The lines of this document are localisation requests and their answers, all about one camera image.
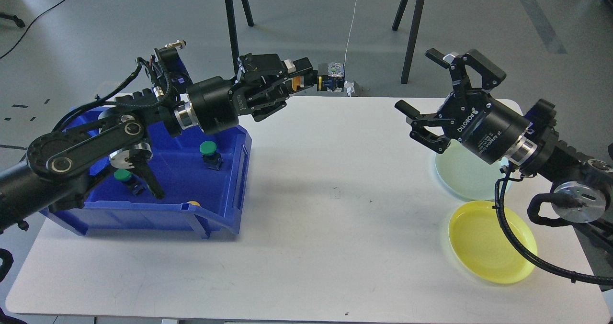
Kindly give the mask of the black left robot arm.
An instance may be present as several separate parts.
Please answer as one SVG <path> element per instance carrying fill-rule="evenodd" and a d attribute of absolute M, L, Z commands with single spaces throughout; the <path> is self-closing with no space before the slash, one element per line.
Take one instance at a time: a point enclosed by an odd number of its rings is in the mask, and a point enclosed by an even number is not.
<path fill-rule="evenodd" d="M 241 115 L 259 122 L 299 91 L 323 88 L 322 75 L 306 57 L 251 53 L 237 58 L 232 78 L 195 83 L 178 55 L 184 47 L 178 40 L 156 49 L 150 60 L 137 58 L 135 71 L 109 95 L 71 110 L 30 143 L 25 159 L 1 173 L 2 231 L 13 225 L 28 230 L 26 218 L 44 208 L 83 208 L 87 195 L 121 168 L 162 199 L 148 165 L 148 127 L 154 123 L 162 122 L 173 137 L 194 126 L 217 134 L 237 126 Z"/>

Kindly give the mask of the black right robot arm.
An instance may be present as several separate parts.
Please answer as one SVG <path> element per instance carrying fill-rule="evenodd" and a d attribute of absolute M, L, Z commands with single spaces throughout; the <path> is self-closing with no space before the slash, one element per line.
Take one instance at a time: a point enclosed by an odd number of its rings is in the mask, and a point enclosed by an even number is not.
<path fill-rule="evenodd" d="M 549 227 L 571 225 L 611 253 L 612 224 L 602 216 L 612 208 L 612 165 L 561 141 L 554 104 L 547 100 L 519 115 L 494 99 L 490 92 L 506 73 L 479 51 L 444 55 L 431 48 L 425 55 L 449 70 L 453 91 L 433 114 L 422 114 L 403 100 L 396 103 L 411 126 L 411 138 L 438 154 L 454 139 L 488 164 L 505 158 L 523 176 L 543 176 L 552 186 L 532 199 L 530 220 Z"/>

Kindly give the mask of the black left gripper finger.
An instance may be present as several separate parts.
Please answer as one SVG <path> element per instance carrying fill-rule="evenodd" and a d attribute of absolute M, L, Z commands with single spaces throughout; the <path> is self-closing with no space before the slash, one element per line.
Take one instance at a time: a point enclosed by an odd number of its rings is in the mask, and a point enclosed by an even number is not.
<path fill-rule="evenodd" d="M 285 103 L 285 100 L 295 95 L 299 91 L 316 87 L 319 89 L 319 75 L 300 75 L 294 76 L 291 79 L 287 76 L 268 76 L 268 82 L 276 86 L 272 86 L 272 90 L 268 93 L 268 108 L 276 108 Z"/>
<path fill-rule="evenodd" d="M 250 86 L 262 86 L 276 80 L 309 76 L 313 71 L 313 65 L 307 57 L 294 61 L 283 61 L 277 54 L 249 53 L 238 57 L 237 82 Z"/>

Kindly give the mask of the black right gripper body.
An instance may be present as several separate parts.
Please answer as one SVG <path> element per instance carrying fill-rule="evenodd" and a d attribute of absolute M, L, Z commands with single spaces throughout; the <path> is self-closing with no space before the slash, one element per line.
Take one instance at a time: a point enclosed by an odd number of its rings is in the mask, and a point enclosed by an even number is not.
<path fill-rule="evenodd" d="M 448 121 L 443 126 L 448 138 L 489 165 L 502 158 L 521 165 L 536 152 L 536 144 L 527 138 L 530 122 L 483 91 L 449 95 L 438 116 Z"/>

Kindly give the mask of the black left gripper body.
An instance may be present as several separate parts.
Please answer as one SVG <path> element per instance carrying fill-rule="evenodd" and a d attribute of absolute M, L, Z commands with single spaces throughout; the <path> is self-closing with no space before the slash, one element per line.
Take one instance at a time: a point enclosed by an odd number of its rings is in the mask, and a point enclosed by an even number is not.
<path fill-rule="evenodd" d="M 184 95 L 173 110 L 173 134 L 197 126 L 213 135 L 238 125 L 241 115 L 257 123 L 267 119 L 287 105 L 290 89 L 279 77 L 247 82 L 215 76 L 187 86 Z"/>

